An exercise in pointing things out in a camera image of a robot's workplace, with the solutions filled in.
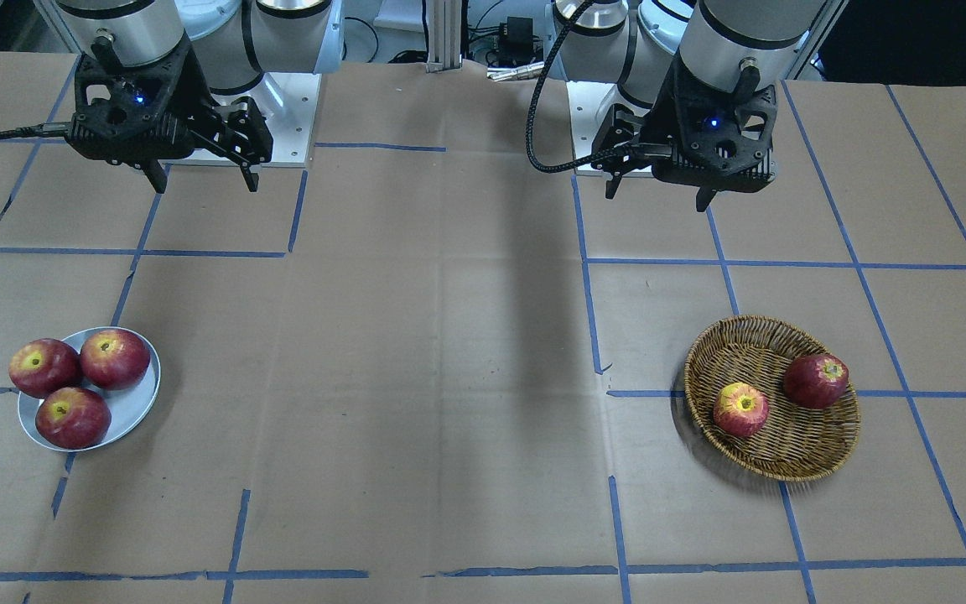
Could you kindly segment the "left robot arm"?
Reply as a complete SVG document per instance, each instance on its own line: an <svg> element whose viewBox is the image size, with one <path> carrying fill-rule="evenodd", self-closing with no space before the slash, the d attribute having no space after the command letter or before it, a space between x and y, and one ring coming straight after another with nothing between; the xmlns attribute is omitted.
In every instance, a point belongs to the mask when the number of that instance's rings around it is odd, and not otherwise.
<svg viewBox="0 0 966 604"><path fill-rule="evenodd" d="M574 160L530 156L543 172L605 180L649 175L717 194L755 194L776 179L777 86L808 63L831 1L552 1L544 77L605 85L574 114Z"/></svg>

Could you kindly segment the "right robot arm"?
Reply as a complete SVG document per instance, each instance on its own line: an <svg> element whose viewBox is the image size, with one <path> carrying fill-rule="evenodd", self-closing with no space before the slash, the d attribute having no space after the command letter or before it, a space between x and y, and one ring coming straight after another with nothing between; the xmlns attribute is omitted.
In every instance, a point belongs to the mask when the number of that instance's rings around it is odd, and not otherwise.
<svg viewBox="0 0 966 604"><path fill-rule="evenodd" d="M80 45L64 138L80 156L165 165L303 167L322 76L344 43L339 1L58 1Z"/></svg>

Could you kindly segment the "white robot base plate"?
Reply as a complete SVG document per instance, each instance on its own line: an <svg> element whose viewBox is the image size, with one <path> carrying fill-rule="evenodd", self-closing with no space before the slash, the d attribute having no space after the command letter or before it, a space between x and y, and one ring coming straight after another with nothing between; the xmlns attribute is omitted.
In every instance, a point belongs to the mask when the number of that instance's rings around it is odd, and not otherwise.
<svg viewBox="0 0 966 604"><path fill-rule="evenodd" d="M321 74L268 72L248 91L216 89L212 96L222 106L239 96L257 104L273 136L273 156L262 168L306 168L322 83Z"/></svg>
<svg viewBox="0 0 966 604"><path fill-rule="evenodd" d="M613 104L628 107L636 117L643 117L649 111L649 106L639 107L632 99L627 98L615 83L567 81L566 91L575 158L593 153L595 135L600 130L607 110Z"/></svg>

